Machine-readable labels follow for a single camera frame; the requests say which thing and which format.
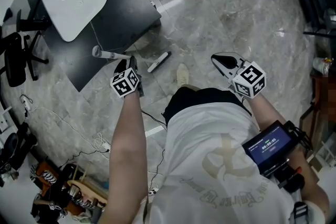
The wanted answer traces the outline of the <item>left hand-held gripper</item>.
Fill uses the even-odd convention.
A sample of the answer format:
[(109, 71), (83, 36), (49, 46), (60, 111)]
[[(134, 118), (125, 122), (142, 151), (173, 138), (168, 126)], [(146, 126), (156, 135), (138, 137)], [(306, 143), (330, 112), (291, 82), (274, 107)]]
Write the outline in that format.
[(110, 80), (110, 86), (119, 98), (124, 98), (135, 91), (139, 93), (140, 97), (144, 96), (142, 77), (137, 72), (138, 64), (135, 56), (131, 56), (128, 69), (126, 59), (122, 59), (117, 64)]

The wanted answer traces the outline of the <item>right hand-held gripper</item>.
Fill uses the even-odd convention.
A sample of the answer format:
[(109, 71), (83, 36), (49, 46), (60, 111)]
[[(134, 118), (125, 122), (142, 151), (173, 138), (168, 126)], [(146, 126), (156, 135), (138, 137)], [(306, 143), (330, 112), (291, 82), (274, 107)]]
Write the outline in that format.
[(211, 56), (215, 68), (233, 86), (236, 93), (253, 99), (266, 87), (266, 73), (254, 61), (244, 60), (235, 52), (219, 52)]

